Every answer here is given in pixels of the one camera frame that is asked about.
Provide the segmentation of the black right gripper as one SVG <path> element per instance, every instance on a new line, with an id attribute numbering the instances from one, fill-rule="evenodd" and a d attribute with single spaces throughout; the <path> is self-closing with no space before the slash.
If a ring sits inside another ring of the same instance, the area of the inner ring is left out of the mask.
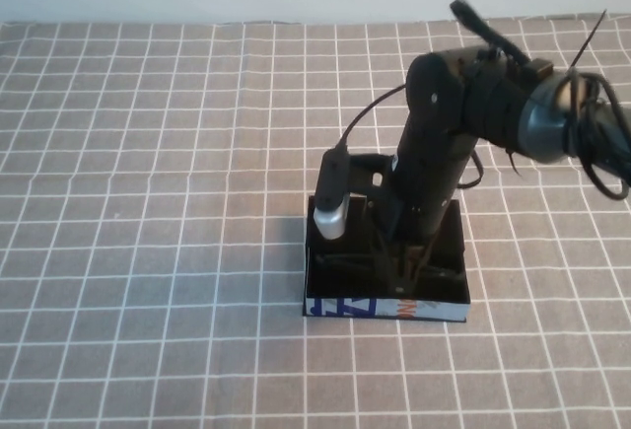
<path id="1" fill-rule="evenodd" d="M 395 155 L 350 157 L 348 188 L 373 203 L 370 217 L 380 232 L 386 284 L 392 294 L 404 297 L 416 289 L 455 191 L 474 186 L 472 181 L 460 182 L 473 158 L 472 148 L 454 149 L 436 162 L 426 156 L 405 168 Z"/>

